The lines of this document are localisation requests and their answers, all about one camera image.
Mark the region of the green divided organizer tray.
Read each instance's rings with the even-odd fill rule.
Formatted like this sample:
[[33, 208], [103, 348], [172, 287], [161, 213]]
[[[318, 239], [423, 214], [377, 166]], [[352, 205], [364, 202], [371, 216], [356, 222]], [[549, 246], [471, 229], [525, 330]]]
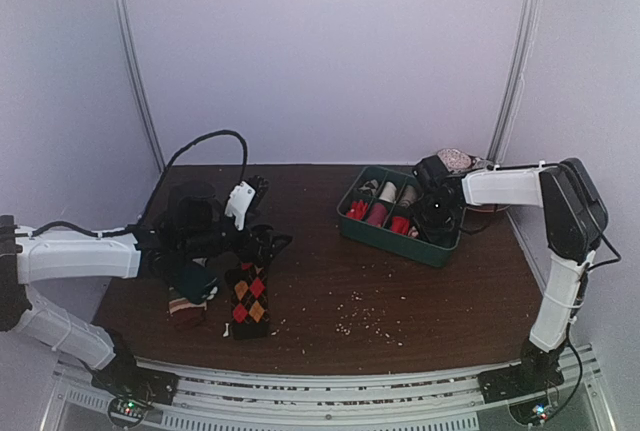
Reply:
[[[356, 191], [362, 183], [370, 179], [377, 179], [380, 183], [380, 188], [375, 197], [362, 195]], [[394, 203], [387, 203], [378, 199], [386, 181], [392, 181], [397, 186], [397, 196]], [[380, 166], [366, 166], [362, 168], [355, 181], [350, 185], [337, 205], [340, 233], [347, 238], [371, 247], [388, 251], [418, 263], [441, 268], [447, 264], [451, 255], [458, 247], [461, 232], [454, 246], [435, 246], [423, 241], [419, 237], [418, 230], [412, 220], [412, 210], [410, 207], [403, 209], [397, 205], [407, 185], [414, 186], [416, 190], [419, 189], [418, 182], [410, 174]], [[376, 202], [382, 202], [387, 207], [388, 215], [382, 227], [367, 224], [367, 216], [362, 221], [349, 219], [345, 216], [351, 203], [358, 200], [370, 202], [367, 216]], [[407, 235], [396, 234], [390, 230], [393, 216], [403, 216], [410, 220], [410, 229]]]

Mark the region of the black argyle sock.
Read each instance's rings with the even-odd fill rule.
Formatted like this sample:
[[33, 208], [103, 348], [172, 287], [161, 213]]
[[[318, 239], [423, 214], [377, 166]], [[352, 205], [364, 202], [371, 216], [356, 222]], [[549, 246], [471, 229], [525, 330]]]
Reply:
[[231, 307], [231, 334], [235, 340], [267, 337], [270, 331], [268, 269], [240, 263], [225, 273]]

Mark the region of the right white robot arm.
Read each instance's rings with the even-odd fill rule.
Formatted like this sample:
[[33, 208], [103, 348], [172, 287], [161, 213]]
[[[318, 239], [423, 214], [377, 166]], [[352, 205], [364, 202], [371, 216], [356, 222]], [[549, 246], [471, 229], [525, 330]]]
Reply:
[[485, 205], [528, 206], [542, 210], [551, 267], [529, 343], [551, 354], [567, 339], [582, 306], [594, 258], [605, 236], [608, 210], [584, 163], [567, 158], [556, 163], [487, 167], [453, 173], [436, 155], [412, 169], [421, 195], [410, 211], [422, 232], [460, 232], [461, 212]]

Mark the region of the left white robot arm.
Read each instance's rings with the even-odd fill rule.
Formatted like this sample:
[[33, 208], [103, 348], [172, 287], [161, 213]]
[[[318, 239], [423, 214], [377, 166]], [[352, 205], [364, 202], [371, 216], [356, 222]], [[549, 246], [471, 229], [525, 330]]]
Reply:
[[1, 221], [1, 329], [31, 336], [78, 359], [123, 395], [137, 393], [144, 375], [116, 333], [93, 326], [33, 289], [38, 281], [110, 277], [133, 279], [142, 270], [163, 280], [191, 305], [205, 305], [219, 287], [210, 260], [232, 253], [238, 270], [259, 274], [292, 241], [251, 217], [268, 189], [262, 178], [242, 181], [225, 202], [206, 182], [173, 187], [150, 224], [91, 231], [56, 221], [40, 228]]

